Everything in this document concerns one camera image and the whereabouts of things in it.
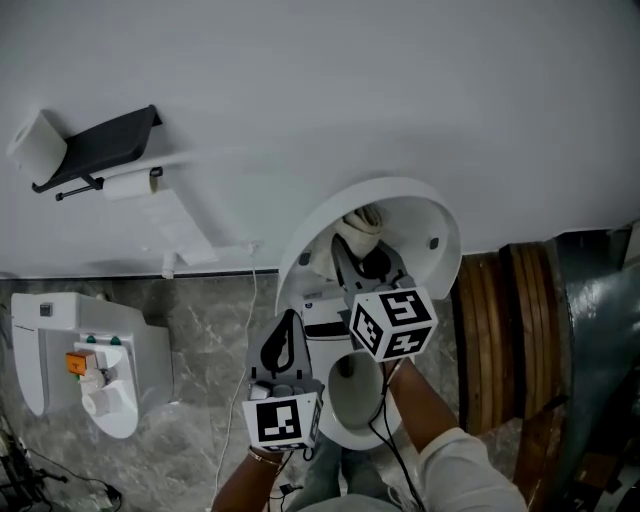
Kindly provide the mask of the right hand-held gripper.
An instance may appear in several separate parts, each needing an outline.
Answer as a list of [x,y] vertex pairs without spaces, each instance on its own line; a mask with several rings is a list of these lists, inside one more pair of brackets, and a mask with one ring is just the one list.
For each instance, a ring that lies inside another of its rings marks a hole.
[[[331,242],[331,257],[338,283],[346,291],[361,288],[358,260],[338,234]],[[406,275],[399,253],[380,241],[360,262],[363,277],[392,283]],[[347,306],[348,329],[355,348],[364,349],[376,362],[421,354],[438,326],[438,318],[423,285],[383,284],[374,291],[359,291]]]

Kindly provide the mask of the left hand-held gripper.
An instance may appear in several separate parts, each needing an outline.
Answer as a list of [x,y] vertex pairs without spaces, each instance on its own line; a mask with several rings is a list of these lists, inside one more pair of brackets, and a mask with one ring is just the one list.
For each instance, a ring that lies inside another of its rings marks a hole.
[[251,379],[242,407],[250,446],[263,451],[313,448],[325,386],[311,377],[300,315],[287,309],[272,319],[249,344],[246,362]]

